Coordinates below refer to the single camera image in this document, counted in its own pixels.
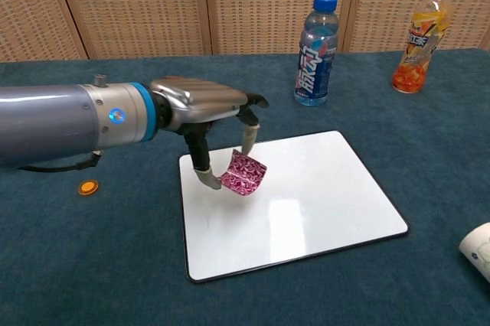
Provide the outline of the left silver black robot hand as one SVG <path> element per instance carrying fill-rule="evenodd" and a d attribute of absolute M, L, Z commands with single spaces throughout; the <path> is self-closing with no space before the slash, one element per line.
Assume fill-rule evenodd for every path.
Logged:
<path fill-rule="evenodd" d="M 199 181 L 214 190 L 221 182 L 211 168 L 206 134 L 218 120 L 236 117 L 244 124 L 241 152 L 252 150 L 260 122 L 252 106 L 269 107 L 266 98 L 210 80 L 163 77 L 149 86 L 157 110 L 159 129 L 184 137 Z"/>

